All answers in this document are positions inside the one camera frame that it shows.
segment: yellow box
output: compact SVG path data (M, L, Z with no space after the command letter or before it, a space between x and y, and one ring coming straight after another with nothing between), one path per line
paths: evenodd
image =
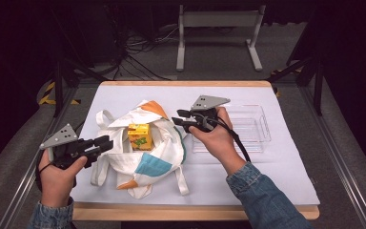
M128 136L133 150L151 151L153 149L153 137L149 124L130 124Z

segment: denim sleeve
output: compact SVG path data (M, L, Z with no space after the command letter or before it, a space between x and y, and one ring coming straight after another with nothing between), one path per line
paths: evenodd
M269 177L247 163L227 177L234 195L242 202L246 215L256 228L312 228Z
M28 229L34 228L71 228L73 199L70 198L67 207L46 207L39 201L32 213Z

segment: white metal stand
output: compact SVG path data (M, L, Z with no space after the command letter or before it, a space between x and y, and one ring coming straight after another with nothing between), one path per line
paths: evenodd
M180 5L179 12L179 47L177 51L178 71L184 70L184 28L185 27L253 27L254 34L252 39L247 39L246 43L254 62L254 69L262 71L260 59L254 47L261 22L263 20L266 6L260 6L259 10L249 11L183 11Z

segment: gray carpet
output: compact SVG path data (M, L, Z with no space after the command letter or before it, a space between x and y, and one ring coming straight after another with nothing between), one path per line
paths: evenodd
M256 49L263 71L253 69L244 39L249 32L235 29L228 34L210 30L194 30L186 37L185 71L175 70L177 43L170 41L150 52L133 57L161 76L177 80L254 80L263 79L270 71L285 68L285 62L293 49L304 25L262 27ZM117 73L118 79L142 80L147 77L128 62ZM315 228L364 228L356 207L345 189L344 180L332 161L325 136L319 131L313 113L308 112L308 101L289 75L274 84L280 92L278 101L285 120L304 161L307 173L315 181L321 201L320 217L312 220ZM70 105L58 126L66 123L77 125L85 119L94 97L97 84L84 80L74 95L80 105ZM41 105L39 111L19 130L0 156L0 221L5 215L19 183L28 170L38 146L52 122L54 106ZM342 118L330 90L324 87L322 97L323 120L327 123L338 150L366 201L366 158ZM33 186L20 211L14 216L12 228L25 228L40 193ZM78 221L77 228L120 228L120 222Z

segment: table edge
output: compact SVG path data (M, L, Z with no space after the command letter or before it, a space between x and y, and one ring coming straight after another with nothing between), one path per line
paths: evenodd
M239 81L104 81L100 86L272 87L265 80Z
M319 217L317 205L296 205L308 220ZM247 220L243 207L75 202L73 220Z

